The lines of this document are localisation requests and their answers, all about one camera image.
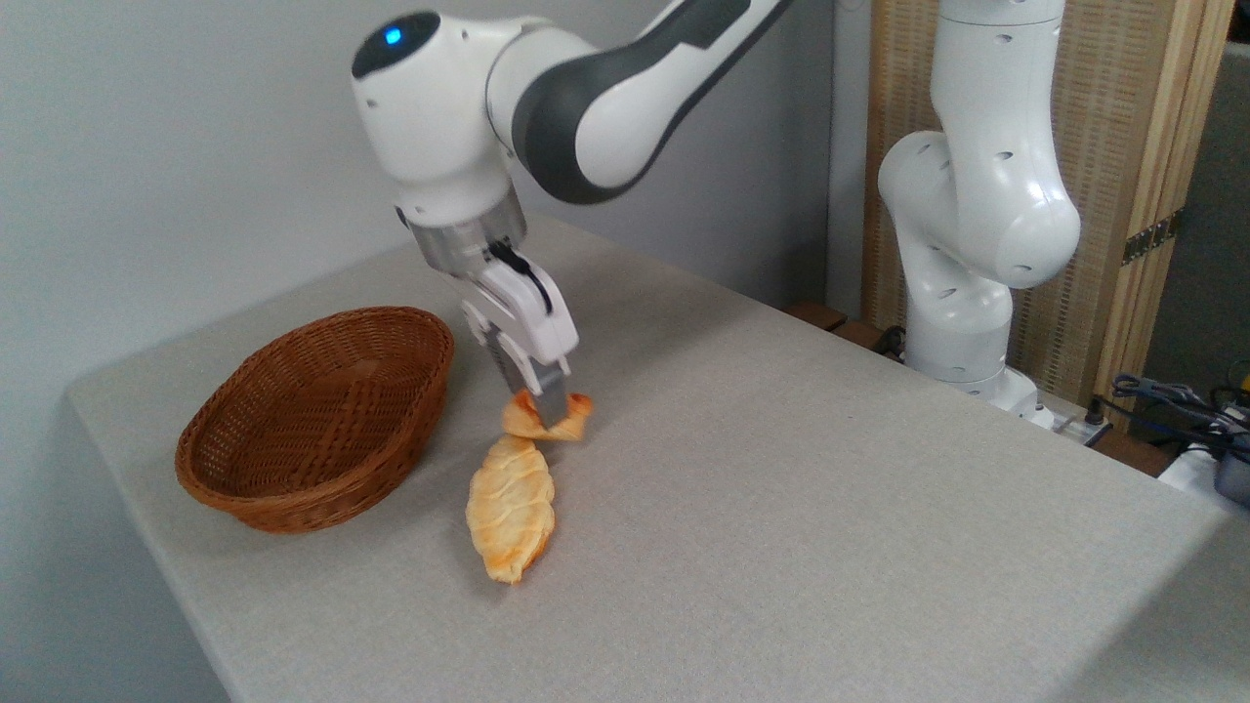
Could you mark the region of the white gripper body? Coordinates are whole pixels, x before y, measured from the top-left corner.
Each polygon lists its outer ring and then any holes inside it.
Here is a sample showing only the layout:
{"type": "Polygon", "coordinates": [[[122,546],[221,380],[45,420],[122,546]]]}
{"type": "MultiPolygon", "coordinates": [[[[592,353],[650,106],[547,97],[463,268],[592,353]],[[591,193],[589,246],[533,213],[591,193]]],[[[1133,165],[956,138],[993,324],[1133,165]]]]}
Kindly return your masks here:
{"type": "Polygon", "coordinates": [[[570,374],[568,355],[578,346],[579,334],[562,293],[541,266],[526,256],[495,259],[460,276],[459,293],[474,338],[485,348],[485,333],[500,331],[528,392],[539,392],[532,360],[561,363],[570,374]]]}

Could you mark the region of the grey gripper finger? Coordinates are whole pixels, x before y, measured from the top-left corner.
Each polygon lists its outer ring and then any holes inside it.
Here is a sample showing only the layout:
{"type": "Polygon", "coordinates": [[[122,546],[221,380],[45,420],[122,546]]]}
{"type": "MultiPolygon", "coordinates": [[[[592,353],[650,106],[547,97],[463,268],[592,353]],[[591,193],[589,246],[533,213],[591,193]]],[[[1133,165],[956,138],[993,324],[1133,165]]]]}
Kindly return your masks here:
{"type": "Polygon", "coordinates": [[[528,389],[528,383],[525,382],[525,377],[522,377],[521,369],[518,367],[518,362],[512,360],[512,357],[509,355],[506,348],[504,346],[501,333],[486,331],[485,339],[485,346],[488,348],[488,352],[490,352],[495,365],[500,370],[509,392],[518,394],[518,392],[528,389]]]}
{"type": "Polygon", "coordinates": [[[539,393],[532,392],[532,397],[541,427],[556,427],[568,417],[568,373],[561,363],[542,364],[538,360],[532,360],[532,370],[539,389],[539,393]]]}

